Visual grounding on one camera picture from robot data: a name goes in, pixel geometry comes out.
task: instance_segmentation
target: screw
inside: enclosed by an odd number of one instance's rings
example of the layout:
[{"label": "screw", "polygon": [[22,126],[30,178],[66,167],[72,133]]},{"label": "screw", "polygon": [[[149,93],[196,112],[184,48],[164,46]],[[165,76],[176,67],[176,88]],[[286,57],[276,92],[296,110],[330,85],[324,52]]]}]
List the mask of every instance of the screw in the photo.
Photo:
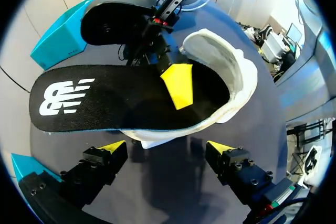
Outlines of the screw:
[{"label": "screw", "polygon": [[241,170],[242,169],[242,164],[241,163],[236,163],[236,170]]},{"label": "screw", "polygon": [[251,184],[253,185],[253,186],[256,186],[256,185],[258,185],[258,180],[256,180],[256,179],[251,179]]},{"label": "screw", "polygon": [[254,161],[252,159],[249,159],[247,162],[248,162],[249,166],[253,166],[254,165]]}]

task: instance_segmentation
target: desk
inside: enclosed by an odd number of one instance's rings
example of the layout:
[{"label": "desk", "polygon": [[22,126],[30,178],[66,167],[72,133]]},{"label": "desk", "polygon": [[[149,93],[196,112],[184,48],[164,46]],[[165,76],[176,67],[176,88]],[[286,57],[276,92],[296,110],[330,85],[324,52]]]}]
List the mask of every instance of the desk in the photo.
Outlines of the desk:
[{"label": "desk", "polygon": [[[182,13],[173,36],[181,45],[194,31],[207,28],[242,49],[258,69],[251,100],[230,121],[149,150],[120,132],[44,133],[30,129],[32,156],[59,173],[69,170],[91,146],[126,140],[129,159],[112,186],[104,186],[83,210],[105,221],[123,223],[241,223],[249,213],[228,186],[221,186],[204,159],[206,141],[243,146],[256,164],[271,170],[275,182],[286,175],[285,119],[276,86],[267,68],[238,25],[215,4]],[[118,46],[88,45],[83,53],[56,67],[76,64],[120,64]]]}]

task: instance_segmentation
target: insole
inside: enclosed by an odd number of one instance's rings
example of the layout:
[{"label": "insole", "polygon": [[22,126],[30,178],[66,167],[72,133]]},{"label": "insole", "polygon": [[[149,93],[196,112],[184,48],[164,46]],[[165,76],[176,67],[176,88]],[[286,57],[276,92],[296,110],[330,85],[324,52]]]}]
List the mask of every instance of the insole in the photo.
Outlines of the insole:
[{"label": "insole", "polygon": [[194,103],[180,110],[155,65],[80,65],[47,71],[30,94],[31,122],[46,132],[194,126],[228,102],[229,90],[215,71],[192,64]]}]

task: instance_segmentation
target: white wall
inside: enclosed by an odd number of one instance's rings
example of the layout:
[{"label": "white wall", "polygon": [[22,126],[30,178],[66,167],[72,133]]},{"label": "white wall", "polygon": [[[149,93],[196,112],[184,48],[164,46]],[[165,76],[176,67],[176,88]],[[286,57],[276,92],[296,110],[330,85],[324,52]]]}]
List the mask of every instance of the white wall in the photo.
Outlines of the white wall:
[{"label": "white wall", "polygon": [[293,23],[302,33],[302,38],[299,41],[299,44],[302,45],[305,41],[305,31],[303,25],[300,24],[298,13],[296,0],[277,0],[271,12],[271,17],[286,31],[289,29],[291,23]]},{"label": "white wall", "polygon": [[257,28],[263,28],[270,19],[277,31],[288,30],[294,23],[303,34],[299,44],[305,40],[295,0],[217,0],[217,4],[235,21]]}]

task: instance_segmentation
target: bolt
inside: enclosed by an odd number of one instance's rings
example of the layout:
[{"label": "bolt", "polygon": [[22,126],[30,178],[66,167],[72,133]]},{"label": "bolt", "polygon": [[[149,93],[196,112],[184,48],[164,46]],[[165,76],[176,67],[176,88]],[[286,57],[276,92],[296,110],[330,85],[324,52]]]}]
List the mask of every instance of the bolt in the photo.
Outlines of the bolt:
[{"label": "bolt", "polygon": [[273,172],[272,172],[272,171],[269,170],[269,171],[266,172],[266,178],[267,178],[268,180],[272,180],[272,179],[273,179],[273,176],[272,176],[272,175],[273,175]]},{"label": "bolt", "polygon": [[254,161],[252,159],[249,159],[247,162],[248,162],[248,166],[253,166],[254,165]]},{"label": "bolt", "polygon": [[236,163],[236,170],[241,170],[242,169],[242,164],[241,163]]},{"label": "bolt", "polygon": [[76,178],[75,179],[75,184],[80,184],[80,183],[82,183],[82,180],[80,178]]},{"label": "bolt", "polygon": [[256,180],[256,179],[251,179],[251,184],[253,185],[253,186],[256,186],[256,185],[258,185],[258,180]]}]

